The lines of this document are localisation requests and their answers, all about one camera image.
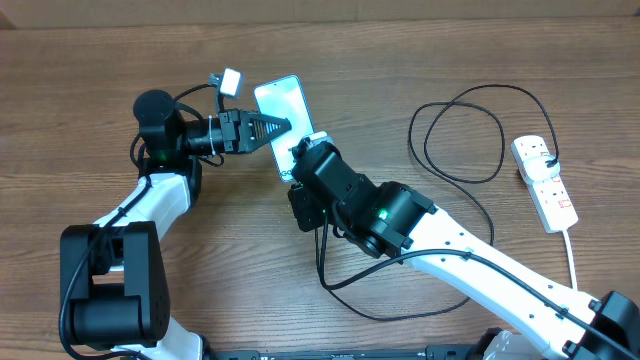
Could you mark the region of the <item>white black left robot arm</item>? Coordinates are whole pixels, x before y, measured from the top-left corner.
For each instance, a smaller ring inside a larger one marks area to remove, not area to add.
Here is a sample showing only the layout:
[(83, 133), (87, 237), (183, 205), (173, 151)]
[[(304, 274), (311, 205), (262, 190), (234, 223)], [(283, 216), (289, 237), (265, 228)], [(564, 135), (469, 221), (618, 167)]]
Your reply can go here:
[(134, 102), (135, 190), (108, 215), (60, 237), (58, 332), (71, 357), (81, 358), (76, 348), (86, 345), (96, 359), (213, 358), (206, 338), (170, 314), (160, 242), (197, 201), (203, 164), (251, 153), (292, 128), (284, 118), (226, 109), (224, 98), (216, 94), (217, 114), (209, 118), (163, 90)]

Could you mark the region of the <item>white power strip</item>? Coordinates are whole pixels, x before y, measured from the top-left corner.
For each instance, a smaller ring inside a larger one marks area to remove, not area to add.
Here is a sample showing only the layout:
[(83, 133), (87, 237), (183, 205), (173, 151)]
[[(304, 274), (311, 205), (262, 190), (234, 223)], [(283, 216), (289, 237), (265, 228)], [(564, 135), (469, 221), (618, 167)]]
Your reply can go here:
[[(522, 178), (521, 167), (524, 159), (543, 154), (552, 155), (544, 139), (537, 135), (516, 138), (510, 148)], [(547, 233), (564, 232), (578, 222), (577, 213), (560, 173), (554, 178), (540, 183), (527, 184), (525, 182), (525, 184)]]

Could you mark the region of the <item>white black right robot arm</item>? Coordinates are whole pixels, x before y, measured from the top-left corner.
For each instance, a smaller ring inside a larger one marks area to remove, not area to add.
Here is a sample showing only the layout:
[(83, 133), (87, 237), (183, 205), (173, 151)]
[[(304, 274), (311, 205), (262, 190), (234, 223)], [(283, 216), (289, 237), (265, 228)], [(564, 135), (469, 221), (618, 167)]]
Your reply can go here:
[(365, 254), (407, 263), (502, 318), (545, 359), (636, 359), (639, 310), (617, 292), (597, 299), (537, 274), (478, 239), (444, 209), (394, 181), (374, 185), (329, 137), (291, 149), (288, 196), (299, 228), (334, 228)]

